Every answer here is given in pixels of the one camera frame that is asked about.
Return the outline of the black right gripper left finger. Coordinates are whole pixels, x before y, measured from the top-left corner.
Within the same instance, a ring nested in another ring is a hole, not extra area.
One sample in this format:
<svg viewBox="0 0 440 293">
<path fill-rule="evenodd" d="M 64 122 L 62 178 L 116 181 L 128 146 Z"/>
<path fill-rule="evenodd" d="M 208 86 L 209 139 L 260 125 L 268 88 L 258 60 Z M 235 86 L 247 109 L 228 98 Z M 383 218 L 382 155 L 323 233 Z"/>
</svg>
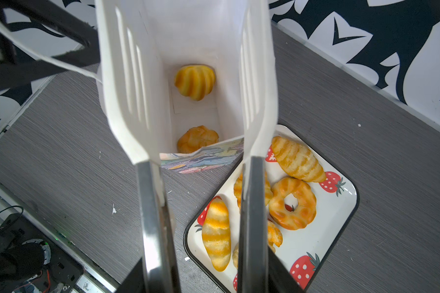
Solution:
<svg viewBox="0 0 440 293">
<path fill-rule="evenodd" d="M 116 293 L 145 293 L 144 263 L 142 258 L 117 288 Z"/>
</svg>

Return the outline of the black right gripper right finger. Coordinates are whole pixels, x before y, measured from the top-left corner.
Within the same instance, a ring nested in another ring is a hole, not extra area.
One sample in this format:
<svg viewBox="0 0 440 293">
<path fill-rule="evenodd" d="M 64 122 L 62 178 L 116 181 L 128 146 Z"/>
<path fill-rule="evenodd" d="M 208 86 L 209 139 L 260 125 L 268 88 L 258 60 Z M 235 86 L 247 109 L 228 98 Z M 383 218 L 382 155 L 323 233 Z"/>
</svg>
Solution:
<svg viewBox="0 0 440 293">
<path fill-rule="evenodd" d="M 272 250 L 268 251 L 269 293 L 304 293 Z"/>
</svg>

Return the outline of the knotted fake bread roll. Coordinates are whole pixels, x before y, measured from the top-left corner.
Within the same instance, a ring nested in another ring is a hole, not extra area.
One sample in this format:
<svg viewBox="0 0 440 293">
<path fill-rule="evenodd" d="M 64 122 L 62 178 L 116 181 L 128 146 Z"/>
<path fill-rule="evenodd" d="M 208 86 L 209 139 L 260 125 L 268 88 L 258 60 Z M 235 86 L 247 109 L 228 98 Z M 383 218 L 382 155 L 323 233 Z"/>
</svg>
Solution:
<svg viewBox="0 0 440 293">
<path fill-rule="evenodd" d="M 179 153 L 193 153 L 202 147 L 218 143 L 219 135 L 216 131 L 206 126 L 190 128 L 177 142 Z"/>
</svg>

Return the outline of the striped fake bun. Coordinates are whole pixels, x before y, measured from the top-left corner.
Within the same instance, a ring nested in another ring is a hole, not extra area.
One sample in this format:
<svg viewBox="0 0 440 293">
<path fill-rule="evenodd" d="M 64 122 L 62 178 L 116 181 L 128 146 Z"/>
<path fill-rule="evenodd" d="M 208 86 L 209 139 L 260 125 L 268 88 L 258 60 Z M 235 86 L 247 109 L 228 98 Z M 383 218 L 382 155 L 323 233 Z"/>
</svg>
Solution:
<svg viewBox="0 0 440 293">
<path fill-rule="evenodd" d="M 187 65 L 179 69 L 174 84 L 179 93 L 200 101 L 209 95 L 216 83 L 215 71 L 206 65 Z"/>
</svg>

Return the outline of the white and steel tongs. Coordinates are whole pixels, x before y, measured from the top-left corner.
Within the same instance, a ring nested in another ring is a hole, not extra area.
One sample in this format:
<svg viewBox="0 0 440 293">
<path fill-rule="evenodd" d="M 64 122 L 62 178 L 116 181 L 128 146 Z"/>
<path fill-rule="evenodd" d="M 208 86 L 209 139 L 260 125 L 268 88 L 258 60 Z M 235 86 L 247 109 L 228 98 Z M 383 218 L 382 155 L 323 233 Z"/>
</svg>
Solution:
<svg viewBox="0 0 440 293">
<path fill-rule="evenodd" d="M 120 293 L 180 292 L 160 153 L 173 138 L 169 75 L 210 63 L 244 137 L 238 290 L 270 289 L 265 155 L 278 118 L 275 55 L 266 1 L 98 1 L 101 73 L 111 131 L 136 168 L 142 256 Z"/>
</svg>

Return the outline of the colourful printed paper bag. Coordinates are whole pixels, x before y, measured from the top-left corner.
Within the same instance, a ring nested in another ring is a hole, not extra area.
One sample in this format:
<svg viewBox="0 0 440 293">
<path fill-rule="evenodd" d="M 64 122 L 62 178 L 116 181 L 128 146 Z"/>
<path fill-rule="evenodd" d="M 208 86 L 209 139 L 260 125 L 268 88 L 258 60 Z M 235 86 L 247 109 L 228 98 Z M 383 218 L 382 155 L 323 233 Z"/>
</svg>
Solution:
<svg viewBox="0 0 440 293">
<path fill-rule="evenodd" d="M 101 95 L 132 164 L 264 157 L 277 123 L 266 1 L 97 1 Z"/>
</svg>

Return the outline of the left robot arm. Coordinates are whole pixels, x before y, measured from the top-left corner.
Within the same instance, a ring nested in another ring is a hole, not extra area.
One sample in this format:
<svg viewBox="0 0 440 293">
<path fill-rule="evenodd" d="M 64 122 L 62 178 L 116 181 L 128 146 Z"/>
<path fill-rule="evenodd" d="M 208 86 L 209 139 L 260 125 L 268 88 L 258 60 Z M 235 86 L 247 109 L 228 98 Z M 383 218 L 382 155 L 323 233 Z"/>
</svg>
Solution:
<svg viewBox="0 0 440 293">
<path fill-rule="evenodd" d="M 100 62 L 95 1 L 0 1 L 0 91 Z"/>
</svg>

